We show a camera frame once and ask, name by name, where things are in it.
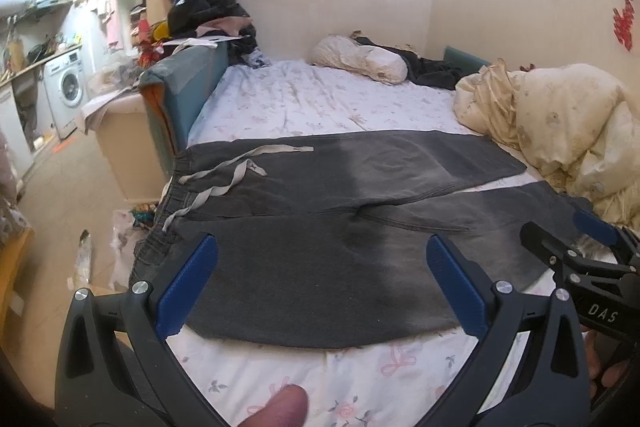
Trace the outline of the person's right hand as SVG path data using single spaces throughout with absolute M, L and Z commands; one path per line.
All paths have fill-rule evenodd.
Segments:
M 584 329 L 582 337 L 585 340 L 590 378 L 590 399 L 595 400 L 625 375 L 630 358 L 622 359 L 628 352 L 623 343 L 594 329 Z

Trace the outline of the person's thumb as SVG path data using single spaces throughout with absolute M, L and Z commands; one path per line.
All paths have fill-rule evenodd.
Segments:
M 281 389 L 257 413 L 250 415 L 239 427 L 302 427 L 308 414 L 308 395 L 299 386 Z

